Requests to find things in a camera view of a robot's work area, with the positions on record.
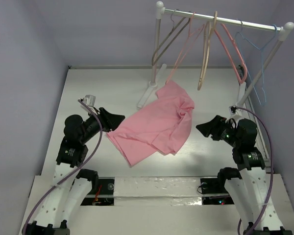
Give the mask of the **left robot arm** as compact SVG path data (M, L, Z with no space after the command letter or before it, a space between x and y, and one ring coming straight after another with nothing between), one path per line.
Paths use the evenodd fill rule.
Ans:
M86 143L96 134L114 131L125 117L102 107L87 107L86 110L89 112L86 120L79 115L66 118L52 186L30 212L22 234L70 234L69 226L85 196L97 191L97 171L83 167L90 160Z

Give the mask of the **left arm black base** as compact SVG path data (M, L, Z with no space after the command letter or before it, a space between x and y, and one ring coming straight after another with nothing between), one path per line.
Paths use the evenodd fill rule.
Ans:
M113 206L115 178L99 178L98 187L83 199L82 206Z

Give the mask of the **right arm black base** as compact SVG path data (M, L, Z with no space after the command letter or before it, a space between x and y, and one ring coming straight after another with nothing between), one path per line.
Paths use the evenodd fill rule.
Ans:
M221 187L217 178L201 178L197 192L201 195L203 205L233 205L228 192Z

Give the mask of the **pink t shirt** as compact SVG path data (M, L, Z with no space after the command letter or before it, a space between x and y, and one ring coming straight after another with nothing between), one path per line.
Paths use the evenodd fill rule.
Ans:
M155 101L107 134L130 166L155 152L175 155L191 133L195 103L187 92L170 81L156 95Z

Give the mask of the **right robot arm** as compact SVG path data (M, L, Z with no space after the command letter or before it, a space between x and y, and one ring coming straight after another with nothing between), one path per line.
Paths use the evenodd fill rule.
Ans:
M257 125L240 117L219 115L199 124L197 130L214 141L224 141L232 147L236 168L222 168L216 179L219 191L228 192L240 216L239 226L245 235L290 235L284 228L271 199L273 180L266 179L266 166L256 147Z

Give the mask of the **blue wire hanger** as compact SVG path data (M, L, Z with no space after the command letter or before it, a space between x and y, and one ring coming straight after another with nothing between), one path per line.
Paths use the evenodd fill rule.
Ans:
M266 102L267 102L267 98L266 98L266 92L264 89L264 59L263 59L263 52L266 49L267 45L271 43L271 41L276 37L277 35L277 26L276 25L272 25L274 27L274 34L273 36L262 46L262 47L258 47L256 46L252 41L250 41L247 37L245 37L242 33L243 31L243 27L241 27L241 31L236 32L235 34L235 40L237 41L237 45L238 45L238 49L239 52L242 52L241 50L241 46L240 46L240 41L246 41L247 43L249 43L252 47L254 47L254 51L257 50L258 52L258 57L259 59L256 58L249 58L249 59L245 59L244 56L242 55L243 61L247 62L247 69L245 72L245 75L247 75L248 79L249 79L249 85L251 86L251 89L254 90L255 95L258 99L258 102L261 106L265 106ZM256 66L258 66L258 68L260 69L260 76L259 78L262 79L262 85L261 85L261 90L262 90L262 95L261 97L263 98L263 100L261 100L261 98L259 97L258 94L258 90L256 88L256 83L253 83L253 75L256 75L256 72L254 71Z

